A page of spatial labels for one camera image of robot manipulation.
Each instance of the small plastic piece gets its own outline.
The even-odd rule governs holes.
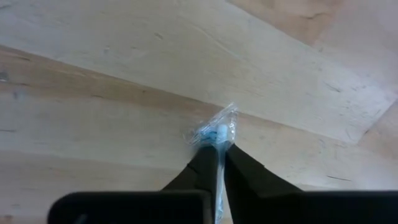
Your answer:
[[[225,152],[234,144],[236,135],[236,118],[238,109],[234,103],[218,112],[208,122],[201,124],[184,135],[185,140],[195,149],[213,146],[218,151],[217,195],[216,195],[216,224],[221,223],[223,217],[223,187]]]

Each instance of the wooden surface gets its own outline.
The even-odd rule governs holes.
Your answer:
[[[346,142],[396,98],[225,0],[10,1],[0,30],[3,45]]]
[[[0,65],[2,224],[44,223],[68,192],[160,189],[192,157],[182,133],[220,109],[5,47]],[[397,114],[358,145],[240,114],[236,143],[303,189],[398,189]]]
[[[291,37],[313,45],[344,0],[229,0]]]
[[[346,1],[314,47],[358,75],[398,93],[397,11],[398,1]]]

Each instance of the black object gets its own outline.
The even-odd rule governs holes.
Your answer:
[[[158,192],[82,192],[51,208],[48,224],[214,223],[218,153],[200,149]],[[233,145],[225,186],[234,224],[398,223],[398,192],[303,192]]]

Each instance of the clear plastic wrapper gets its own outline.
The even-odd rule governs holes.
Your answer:
[[[218,112],[197,129],[192,129],[184,135],[185,140],[195,149],[214,146],[218,151],[216,224],[221,223],[224,213],[223,186],[225,152],[234,144],[236,134],[237,107],[234,103]]]

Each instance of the wooden plank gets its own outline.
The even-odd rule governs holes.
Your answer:
[[[397,1],[346,1],[315,48],[358,75],[398,93],[397,10]]]
[[[220,109],[9,49],[0,61],[2,224],[44,223],[76,190],[161,188],[192,156],[182,133]],[[245,114],[236,142],[303,189],[398,189],[397,111],[357,146]]]
[[[19,2],[0,29],[0,44],[347,142],[396,98],[224,0]]]
[[[291,37],[313,45],[343,0],[229,0]]]
[[[0,108],[6,108],[0,110],[0,151],[181,170],[192,157],[183,132],[220,109],[40,57],[27,60],[10,53],[8,59],[13,61],[5,63],[9,82],[0,83]],[[389,113],[386,119],[396,117]],[[382,129],[393,133],[398,127]],[[369,133],[372,130],[367,133],[372,145],[353,146],[240,114],[236,142],[295,184],[333,189],[395,186],[384,179],[394,172],[364,176],[358,169],[364,161],[380,172],[395,166],[390,154],[379,149],[392,139]]]

